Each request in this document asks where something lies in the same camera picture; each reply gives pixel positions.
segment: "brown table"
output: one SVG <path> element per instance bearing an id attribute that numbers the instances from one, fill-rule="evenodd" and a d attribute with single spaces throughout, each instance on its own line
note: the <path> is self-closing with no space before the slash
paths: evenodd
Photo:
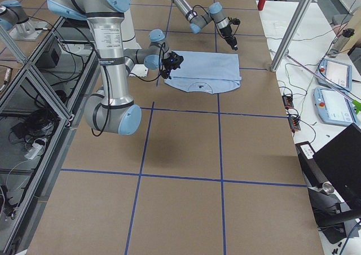
<path id="1" fill-rule="evenodd" d="M 130 77 L 139 130 L 96 138 L 82 120 L 27 254 L 323 254 L 255 1 L 188 1 L 242 20 L 241 88 Z M 212 25 L 190 33 L 170 1 L 131 11 L 142 47 L 160 28 L 173 50 L 234 53 Z"/>

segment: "white table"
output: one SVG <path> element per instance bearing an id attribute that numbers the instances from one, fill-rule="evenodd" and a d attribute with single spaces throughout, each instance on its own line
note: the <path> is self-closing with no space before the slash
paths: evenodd
<path id="1" fill-rule="evenodd" d="M 265 35 L 266 37 L 268 37 L 267 44 L 269 49 L 271 49 L 272 51 L 276 51 L 278 49 L 281 43 L 281 40 L 278 38 L 283 37 L 283 34 L 286 31 L 286 28 L 293 16 L 293 13 L 296 10 L 297 4 L 297 2 L 267 1 L 263 11 L 259 12 Z M 293 39 L 309 39 L 318 35 L 322 35 L 326 32 L 329 32 L 330 30 L 331 26 L 328 24 L 321 9 L 316 3 L 312 3 Z M 292 41 L 289 47 L 289 55 L 297 59 L 300 63 L 304 65 L 317 64 L 326 53 L 334 37 L 335 34 L 333 31 L 331 31 L 322 37 L 318 37 L 312 40 Z M 353 79 L 361 81 L 360 74 L 357 72 L 356 68 L 352 64 L 352 61 L 349 59 L 347 54 L 339 54 L 335 59 L 337 61 L 352 65 Z M 292 62 L 291 60 L 284 59 L 282 60 L 281 65 L 276 72 L 277 78 L 280 81 L 279 86 L 284 86 L 284 82 L 286 87 L 289 87 L 294 94 L 304 94 L 305 92 L 303 90 L 290 85 L 285 70 L 285 65 L 287 63 L 294 64 L 294 62 Z M 309 66 L 309 68 L 313 71 L 316 70 L 316 66 Z M 312 143 L 312 146 L 315 151 L 318 151 L 330 140 L 332 140 L 337 134 L 342 132 L 345 127 L 322 123 L 321 119 L 317 114 L 312 97 L 313 90 L 319 86 L 315 78 L 310 84 L 313 75 L 311 75 L 309 72 L 307 72 L 301 67 L 296 67 L 292 65 L 287 65 L 287 70 L 289 73 L 290 82 L 293 85 L 296 85 L 303 89 L 306 89 L 310 85 L 303 104 L 303 109 L 302 96 L 294 96 L 293 103 L 299 113 L 301 113 L 302 111 L 301 119 L 306 123 L 312 125 L 315 129 L 316 139 Z M 353 83 L 352 93 L 356 96 L 361 97 L 361 85 Z M 358 119 L 361 120 L 361 113 L 358 114 Z M 306 124 L 301 123 L 301 131 L 295 133 L 294 142 L 299 143 L 307 140 L 312 141 L 313 137 L 314 133 L 311 128 L 308 127 Z M 330 244 L 321 232 L 320 238 L 322 240 L 325 254 L 329 255 L 335 248 L 338 248 L 337 244 Z M 343 252 L 343 255 L 358 254 L 361 254 L 361 238 L 350 239 L 347 244 L 347 248 Z"/>

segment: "light blue cloth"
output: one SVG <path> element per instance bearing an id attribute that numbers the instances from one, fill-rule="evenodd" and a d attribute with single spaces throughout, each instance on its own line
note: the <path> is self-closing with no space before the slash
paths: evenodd
<path id="1" fill-rule="evenodd" d="M 173 70 L 165 83 L 190 92 L 224 93 L 241 85 L 238 55 L 175 51 L 184 57 L 180 69 Z"/>

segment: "computer monitor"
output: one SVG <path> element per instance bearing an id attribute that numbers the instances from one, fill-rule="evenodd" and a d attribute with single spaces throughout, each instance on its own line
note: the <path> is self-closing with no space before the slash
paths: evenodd
<path id="1" fill-rule="evenodd" d="M 361 129 L 350 124 L 314 160 L 351 209 L 361 209 Z"/>

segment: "metal pole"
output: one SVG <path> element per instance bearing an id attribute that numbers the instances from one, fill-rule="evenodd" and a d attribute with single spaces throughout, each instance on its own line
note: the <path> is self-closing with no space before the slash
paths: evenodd
<path id="1" fill-rule="evenodd" d="M 16 42 L 10 37 L 6 30 L 0 25 L 0 37 L 2 42 L 7 46 L 7 48 L 12 52 L 17 61 L 26 63 L 27 57 L 17 46 Z"/>
<path id="2" fill-rule="evenodd" d="M 283 39 L 281 41 L 281 44 L 277 50 L 277 53 L 272 61 L 271 64 L 271 71 L 276 72 L 278 66 L 280 65 L 283 56 L 286 54 L 286 51 L 288 49 L 289 44 L 291 43 L 292 38 L 294 37 L 294 34 L 296 33 L 296 30 L 298 26 L 300 25 L 302 18 L 304 17 L 310 3 L 312 0 L 301 0 L 296 8 L 296 11 L 294 12 L 294 15 L 289 22 L 288 28 L 286 32 L 284 33 Z"/>

